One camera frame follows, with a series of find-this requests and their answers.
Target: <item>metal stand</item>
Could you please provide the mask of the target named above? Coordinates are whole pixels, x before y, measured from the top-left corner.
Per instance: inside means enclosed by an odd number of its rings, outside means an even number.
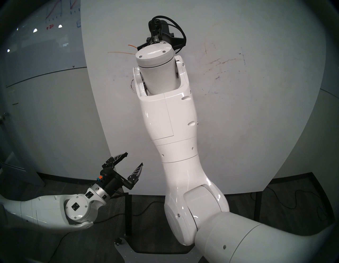
[[[257,222],[259,222],[259,219],[260,219],[261,196],[262,196],[262,192],[256,192],[253,220]]]
[[[125,196],[125,235],[132,235],[132,195],[124,193]]]

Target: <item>cable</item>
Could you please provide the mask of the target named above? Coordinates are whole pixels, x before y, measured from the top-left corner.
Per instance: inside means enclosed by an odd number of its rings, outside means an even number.
[[[98,222],[93,222],[93,224],[102,223],[102,222],[105,222],[105,221],[107,221],[107,220],[110,220],[110,219],[112,219],[112,218],[114,218],[114,217],[117,217],[118,215],[123,215],[123,214],[125,214],[125,213],[116,214],[116,215],[114,215],[114,216],[111,216],[111,217],[109,217],[109,218],[106,218],[105,220],[101,220],[101,221],[98,221]]]
[[[150,207],[151,204],[154,204],[154,203],[162,203],[164,204],[165,202],[161,202],[161,201],[153,201],[151,202],[140,214],[133,214],[132,216],[134,217],[138,217],[140,215],[142,215],[144,212],[146,212],[146,210]]]
[[[153,202],[151,202],[151,203],[150,203],[150,204],[149,204],[149,205],[148,205],[148,206],[147,206],[140,214],[133,214],[132,216],[138,217],[138,216],[142,215],[142,214],[150,207],[150,205],[153,204],[153,203],[162,203],[162,204],[164,204],[165,202],[161,202],[161,201],[153,201]],[[105,222],[105,221],[107,221],[107,220],[110,220],[110,219],[112,219],[112,218],[114,218],[114,217],[117,217],[118,215],[123,215],[123,214],[125,214],[125,213],[116,214],[116,215],[111,216],[111,217],[109,217],[109,218],[106,218],[106,219],[104,219],[104,220],[101,220],[101,221],[98,221],[98,222],[94,222],[93,224],[102,223],[102,222]],[[52,256],[50,257],[50,259],[48,260],[47,263],[49,263],[49,262],[51,261],[51,259],[52,259],[52,257],[54,256],[55,252],[57,252],[57,249],[58,249],[58,247],[59,247],[59,245],[60,245],[62,239],[63,239],[65,236],[67,236],[69,233],[70,233],[70,232],[68,232],[66,235],[64,235],[64,236],[60,239],[60,241],[59,241],[57,247],[55,248],[55,250],[54,250]]]
[[[179,49],[179,51],[180,51],[180,50],[182,50],[182,48],[181,48],[181,49]],[[179,53],[179,51],[177,51],[177,52],[176,52],[176,54],[177,54],[177,53]]]
[[[176,29],[178,29],[175,25],[172,25],[172,24],[168,24],[168,23],[161,23],[162,25],[170,25],[172,27],[175,27]]]
[[[176,27],[176,29],[178,29],[181,33],[182,33],[182,36],[183,36],[183,38],[184,38],[184,43],[182,44],[182,47],[181,48],[183,48],[185,45],[186,45],[186,35],[185,35],[185,33],[184,33],[184,31],[181,29],[181,27],[174,21],[174,20],[172,20],[172,19],[170,19],[169,17],[167,17],[167,16],[155,16],[155,17],[153,17],[152,18],[152,20],[151,20],[151,26],[152,26],[152,37],[151,37],[151,39],[153,38],[153,33],[154,34],[156,34],[156,29],[155,29],[155,19],[157,19],[157,18],[164,18],[164,19],[167,19],[167,20],[169,20],[169,21],[171,21],[174,25],[175,25],[175,27]]]
[[[60,239],[60,241],[59,241],[59,243],[58,243],[57,247],[55,248],[55,250],[54,250],[54,252],[53,252],[52,256],[50,257],[50,259],[48,260],[48,262],[47,262],[47,263],[49,263],[49,262],[52,260],[52,257],[54,256],[55,252],[57,251],[57,249],[58,249],[58,247],[59,247],[59,245],[60,245],[60,243],[61,243],[62,239],[63,239],[65,236],[67,236],[69,233],[70,233],[70,232],[68,232],[66,235],[64,235],[64,236],[63,236],[63,237]]]
[[[138,216],[140,216],[140,215],[142,215],[144,212],[146,212],[146,210],[151,206],[151,204],[154,204],[154,203],[162,203],[162,204],[164,204],[165,202],[161,202],[161,201],[153,201],[153,202],[151,202],[140,214],[133,214],[132,216],[133,217],[138,217]],[[120,214],[116,214],[116,215],[114,215],[114,216],[111,216],[111,217],[109,217],[109,218],[106,218],[105,220],[102,220],[102,221],[98,221],[98,222],[94,222],[94,224],[98,224],[98,223],[102,223],[102,222],[105,222],[105,221],[107,221],[107,220],[110,220],[110,219],[112,219],[112,218],[114,218],[114,217],[117,217],[118,215],[123,215],[123,214],[125,214],[125,213],[120,213]]]
[[[275,194],[275,196],[276,196],[278,202],[279,202],[282,206],[284,206],[284,207],[286,207],[286,208],[288,208],[288,209],[291,209],[291,210],[297,208],[297,205],[298,205],[298,202],[297,202],[297,192],[303,192],[303,193],[311,193],[311,194],[314,194],[316,197],[318,197],[318,198],[320,199],[321,203],[324,205],[323,201],[321,200],[321,197],[318,196],[317,194],[315,194],[314,192],[311,192],[311,191],[304,191],[304,190],[298,189],[298,190],[296,190],[296,191],[294,192],[294,199],[295,199],[295,203],[296,203],[295,206],[294,206],[294,207],[288,207],[288,206],[284,205],[284,204],[280,201],[278,195],[276,194],[276,192],[275,192],[272,188],[269,188],[268,186],[267,186],[266,188],[268,188],[268,189],[270,189],[271,191],[273,191],[273,193]],[[252,199],[253,201],[255,201],[255,199],[253,199],[253,197],[252,197],[252,194],[253,194],[253,192],[250,193],[250,197],[251,197],[251,199]],[[324,214],[324,216],[326,217],[325,219],[321,219],[321,217],[320,217],[320,215],[319,215],[319,210],[318,210],[319,208],[320,208],[321,212]],[[317,215],[318,215],[319,220],[322,221],[322,222],[325,221],[325,220],[327,219],[327,214],[324,212],[324,210],[323,210],[320,206],[317,207]]]
[[[172,24],[168,24],[168,23],[161,23],[161,24],[162,24],[162,25],[170,25],[170,26],[175,27],[176,29],[178,29],[175,25],[172,25]]]

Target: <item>orange wire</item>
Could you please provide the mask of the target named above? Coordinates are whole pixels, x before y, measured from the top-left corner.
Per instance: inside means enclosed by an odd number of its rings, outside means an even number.
[[[113,51],[113,52],[107,52],[107,53],[123,53],[123,54],[135,55],[134,53],[127,53],[127,52],[120,52],[120,51]]]

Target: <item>scuff mark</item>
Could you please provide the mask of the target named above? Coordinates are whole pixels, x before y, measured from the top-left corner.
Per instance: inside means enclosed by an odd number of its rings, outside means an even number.
[[[232,61],[232,60],[236,60],[236,59],[238,59],[238,58],[226,60],[226,61],[222,62],[221,64],[225,64],[226,62],[229,62],[229,61]]]
[[[212,62],[210,62],[209,64],[213,64],[214,62],[217,62],[220,58],[213,60]]]
[[[137,92],[136,92],[136,91],[133,89],[133,87],[132,87],[133,80],[134,80],[134,79],[132,79],[132,81],[131,81],[131,90],[133,91],[133,93],[137,94]]]

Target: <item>white wall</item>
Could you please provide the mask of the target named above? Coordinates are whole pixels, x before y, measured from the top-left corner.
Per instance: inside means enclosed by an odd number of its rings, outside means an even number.
[[[110,153],[86,68],[2,87],[0,96],[9,113],[6,124],[37,172],[98,177]]]
[[[164,194],[164,173],[131,89],[135,56],[108,52],[135,53],[128,44],[146,41],[155,15],[172,18],[187,36],[179,54],[196,104],[204,171],[225,194],[265,188],[304,129],[323,75],[324,30],[302,2],[82,0],[81,7],[110,152],[129,153],[119,164],[123,175],[144,163],[133,193]]]

